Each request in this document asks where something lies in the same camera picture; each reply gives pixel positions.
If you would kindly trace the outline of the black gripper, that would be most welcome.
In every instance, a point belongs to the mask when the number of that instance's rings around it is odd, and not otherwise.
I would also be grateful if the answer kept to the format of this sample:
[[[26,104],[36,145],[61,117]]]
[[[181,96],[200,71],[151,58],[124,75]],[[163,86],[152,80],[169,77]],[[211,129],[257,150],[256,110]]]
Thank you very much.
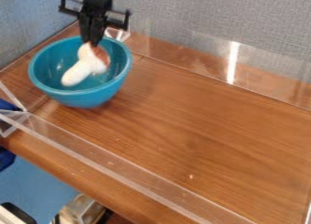
[[[94,46],[108,26],[128,30],[131,11],[116,10],[113,0],[61,0],[58,11],[77,18],[81,39]]]

